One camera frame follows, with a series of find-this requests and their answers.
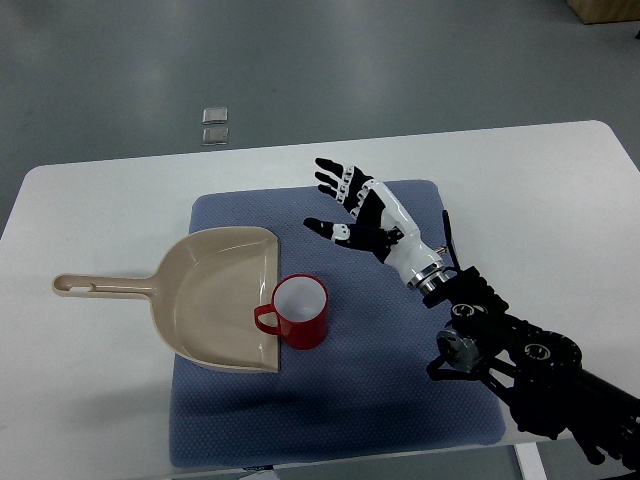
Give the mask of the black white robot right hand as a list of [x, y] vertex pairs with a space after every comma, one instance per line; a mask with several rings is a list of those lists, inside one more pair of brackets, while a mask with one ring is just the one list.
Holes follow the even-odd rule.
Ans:
[[422, 241], [419, 227], [383, 182], [330, 159], [318, 158], [315, 164], [318, 190], [340, 204], [353, 222], [309, 217], [304, 226], [338, 246], [372, 253], [412, 289], [429, 293], [448, 280], [441, 255]]

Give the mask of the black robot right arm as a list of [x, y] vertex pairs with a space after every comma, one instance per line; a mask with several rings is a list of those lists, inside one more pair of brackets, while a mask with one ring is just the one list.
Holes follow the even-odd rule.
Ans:
[[611, 457], [638, 478], [638, 398], [585, 370], [570, 338], [509, 314], [476, 268], [444, 271], [448, 279], [423, 298], [428, 308], [450, 304], [429, 378], [480, 382], [508, 406], [519, 431], [552, 440], [569, 431], [590, 463]]

